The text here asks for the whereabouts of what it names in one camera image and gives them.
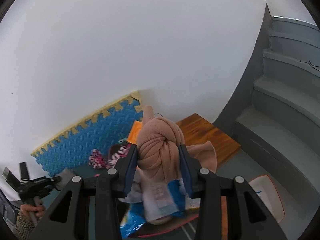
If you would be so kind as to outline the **patterned left sleeve forearm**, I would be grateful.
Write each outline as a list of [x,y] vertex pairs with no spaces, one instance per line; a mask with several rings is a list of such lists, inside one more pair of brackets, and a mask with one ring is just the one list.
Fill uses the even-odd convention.
[[22,212],[17,216],[17,222],[13,227],[13,234],[18,240],[28,240],[35,225]]

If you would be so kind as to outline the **person left hand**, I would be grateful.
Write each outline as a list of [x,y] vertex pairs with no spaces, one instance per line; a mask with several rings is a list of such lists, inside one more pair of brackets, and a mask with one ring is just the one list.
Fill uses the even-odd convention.
[[40,205],[33,206],[30,204],[22,204],[20,206],[20,214],[25,218],[31,220],[30,213],[33,213],[37,218],[43,217],[46,208],[42,205],[42,201],[40,201]]

